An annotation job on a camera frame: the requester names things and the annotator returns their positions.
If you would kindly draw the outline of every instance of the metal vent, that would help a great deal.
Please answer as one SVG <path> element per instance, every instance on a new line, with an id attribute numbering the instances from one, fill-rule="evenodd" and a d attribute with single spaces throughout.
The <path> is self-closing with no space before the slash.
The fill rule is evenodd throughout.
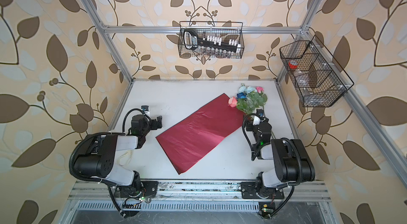
<path id="1" fill-rule="evenodd" d="M 107 200 L 82 200 L 78 210 L 116 211 L 112 202 Z M 191 201 L 160 201 L 141 203 L 128 210 L 145 211 L 198 211 L 198 212 L 258 212 L 257 202 L 191 202 Z"/>

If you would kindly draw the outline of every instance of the red wrapping paper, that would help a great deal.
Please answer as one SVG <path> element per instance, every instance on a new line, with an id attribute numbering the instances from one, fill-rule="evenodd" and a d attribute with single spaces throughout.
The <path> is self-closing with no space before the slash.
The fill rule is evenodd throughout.
<path id="1" fill-rule="evenodd" d="M 172 165 L 182 174 L 242 126 L 244 113 L 222 94 L 156 137 Z"/>

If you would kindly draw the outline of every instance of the white tabletop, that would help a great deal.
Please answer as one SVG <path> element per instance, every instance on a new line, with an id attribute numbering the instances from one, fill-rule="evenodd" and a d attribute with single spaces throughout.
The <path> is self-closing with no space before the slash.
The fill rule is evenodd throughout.
<path id="1" fill-rule="evenodd" d="M 140 173 L 144 179 L 224 179 L 247 180 L 255 179 L 261 171 L 274 167 L 273 160 L 251 161 L 249 145 L 241 128 L 227 136 L 218 146 L 204 156 L 188 171 L 178 175 L 164 150 L 155 137 L 171 126 L 185 119 L 203 105 L 226 93 L 228 96 L 237 94 L 237 89 L 244 83 L 246 86 L 261 86 L 267 94 L 265 108 L 266 117 L 272 125 L 277 138 L 293 138 L 287 116 L 274 81 L 136 81 L 120 115 L 115 131 L 121 132 L 124 116 L 128 110 L 148 105 L 150 116 L 155 119 L 162 115 L 162 129 L 152 130 L 146 136 L 141 149 L 133 150 L 120 160 L 127 163 L 125 167 Z M 127 120 L 126 132 L 130 127 L 131 118 L 138 112 L 131 113 Z M 247 135 L 254 143 L 251 132 Z M 116 158 L 125 153 L 119 151 Z"/>

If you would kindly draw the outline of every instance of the wire basket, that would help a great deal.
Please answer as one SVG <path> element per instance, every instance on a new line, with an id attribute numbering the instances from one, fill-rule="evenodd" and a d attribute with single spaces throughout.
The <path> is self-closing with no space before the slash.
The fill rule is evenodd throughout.
<path id="1" fill-rule="evenodd" d="M 314 37 L 311 41 L 299 40 L 280 48 L 281 60 L 304 107 L 330 107 L 354 85 L 334 56 L 333 61 L 323 57 L 317 43 L 320 41 L 315 42 Z M 344 82 L 332 66 L 343 71 L 351 83 Z"/>
<path id="2" fill-rule="evenodd" d="M 242 27 L 241 22 L 211 22 L 208 25 L 206 21 L 181 21 L 178 39 L 180 57 L 241 59 L 245 48 Z"/>

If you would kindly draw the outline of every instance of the aluminum extrusion bar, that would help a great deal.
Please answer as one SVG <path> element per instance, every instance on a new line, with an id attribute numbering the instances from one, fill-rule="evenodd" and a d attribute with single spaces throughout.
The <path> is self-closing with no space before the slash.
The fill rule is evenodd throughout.
<path id="1" fill-rule="evenodd" d="M 100 37 L 103 39 L 104 43 L 110 50 L 110 53 L 112 54 L 112 57 L 114 58 L 115 62 L 119 66 L 121 72 L 123 72 L 123 75 L 125 79 L 128 82 L 131 82 L 133 80 L 133 77 L 131 76 L 129 70 L 127 69 L 127 66 L 123 59 L 121 58 L 118 50 L 116 49 L 116 46 L 113 43 L 113 40 L 110 38 L 108 33 L 104 32 L 104 29 L 102 28 L 102 21 L 99 18 L 99 15 L 97 11 L 95 10 L 95 7 L 93 6 L 93 3 L 91 0 L 80 0 L 82 5 L 84 6 L 86 12 L 88 12 L 88 15 L 90 19 L 92 20 L 92 23 L 94 24 L 96 30 L 98 31 Z"/>

